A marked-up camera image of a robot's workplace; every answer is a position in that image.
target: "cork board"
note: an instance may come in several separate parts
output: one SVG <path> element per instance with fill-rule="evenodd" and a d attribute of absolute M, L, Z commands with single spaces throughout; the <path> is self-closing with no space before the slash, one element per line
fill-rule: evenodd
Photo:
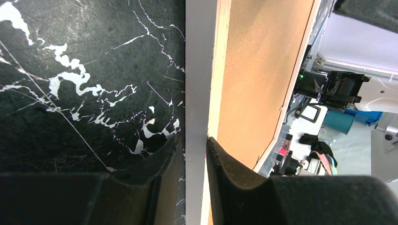
<path fill-rule="evenodd" d="M 273 140 L 313 5 L 231 2 L 217 141 L 251 169 Z"/>

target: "blue container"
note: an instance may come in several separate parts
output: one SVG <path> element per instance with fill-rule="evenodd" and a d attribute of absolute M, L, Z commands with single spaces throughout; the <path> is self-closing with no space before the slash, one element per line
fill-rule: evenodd
<path fill-rule="evenodd" d="M 359 110 L 351 110 L 351 109 L 346 109 L 344 111 L 345 114 L 353 115 L 355 116 L 355 120 L 364 123 L 368 126 L 372 126 L 375 123 L 377 123 L 383 116 L 383 112 L 364 112 L 364 111 L 359 111 Z"/>
<path fill-rule="evenodd" d="M 323 120 L 323 125 L 347 135 L 354 123 L 354 117 L 353 115 L 329 110 Z"/>

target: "white device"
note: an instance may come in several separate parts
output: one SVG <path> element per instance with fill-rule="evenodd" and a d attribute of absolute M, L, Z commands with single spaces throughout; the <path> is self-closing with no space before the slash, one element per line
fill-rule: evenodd
<path fill-rule="evenodd" d="M 398 113 L 398 83 L 371 77 L 362 83 L 358 96 L 361 101 L 354 104 L 358 110 Z"/>
<path fill-rule="evenodd" d="M 371 173 L 384 182 L 398 179 L 398 114 L 385 113 L 371 131 Z"/>

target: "floor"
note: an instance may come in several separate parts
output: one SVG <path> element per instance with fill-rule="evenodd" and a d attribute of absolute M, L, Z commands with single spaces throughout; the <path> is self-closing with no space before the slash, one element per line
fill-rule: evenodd
<path fill-rule="evenodd" d="M 0 172 L 122 171 L 183 134 L 184 28 L 183 0 L 0 0 Z"/>

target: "white wall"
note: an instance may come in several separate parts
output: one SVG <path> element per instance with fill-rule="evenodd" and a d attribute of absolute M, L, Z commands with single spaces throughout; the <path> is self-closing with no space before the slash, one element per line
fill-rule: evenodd
<path fill-rule="evenodd" d="M 398 34 L 334 13 L 318 53 L 324 59 L 398 72 Z"/>

